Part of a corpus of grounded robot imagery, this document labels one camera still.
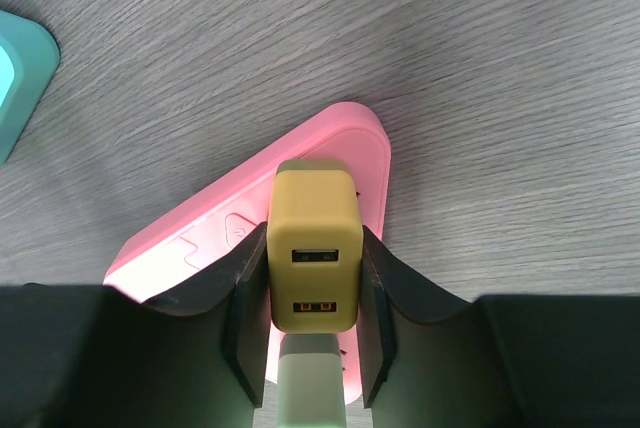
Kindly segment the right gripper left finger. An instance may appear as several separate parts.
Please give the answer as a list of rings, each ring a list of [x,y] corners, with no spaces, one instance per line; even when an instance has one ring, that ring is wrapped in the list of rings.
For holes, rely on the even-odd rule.
[[[106,285],[1,290],[5,427],[249,427],[269,340],[266,228],[138,303]]]

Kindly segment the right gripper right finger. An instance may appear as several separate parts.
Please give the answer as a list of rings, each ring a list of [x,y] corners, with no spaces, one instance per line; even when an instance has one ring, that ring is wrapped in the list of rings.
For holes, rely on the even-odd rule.
[[[635,427],[639,300],[465,301],[364,235],[357,320],[377,427]]]

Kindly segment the pink triangular power socket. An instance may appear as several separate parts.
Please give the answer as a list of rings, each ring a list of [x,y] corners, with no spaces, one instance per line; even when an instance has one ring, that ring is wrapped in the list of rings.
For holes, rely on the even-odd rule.
[[[266,376],[288,333],[335,333],[346,402],[362,393],[356,286],[363,234],[383,232],[391,145],[377,116],[333,104],[131,237],[104,281],[145,301],[267,227],[271,332]]]

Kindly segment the green usb charger plug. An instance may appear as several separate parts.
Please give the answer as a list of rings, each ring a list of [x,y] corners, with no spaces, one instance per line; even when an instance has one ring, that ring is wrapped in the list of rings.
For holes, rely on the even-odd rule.
[[[345,427],[342,371],[335,335],[286,335],[279,353],[276,425]]]

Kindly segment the yellow usb charger plug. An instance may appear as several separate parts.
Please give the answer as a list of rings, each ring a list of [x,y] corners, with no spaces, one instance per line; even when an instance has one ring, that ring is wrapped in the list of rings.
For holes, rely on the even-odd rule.
[[[288,334],[355,324],[363,255],[358,195],[335,160],[287,160],[273,179],[267,221],[271,315]]]

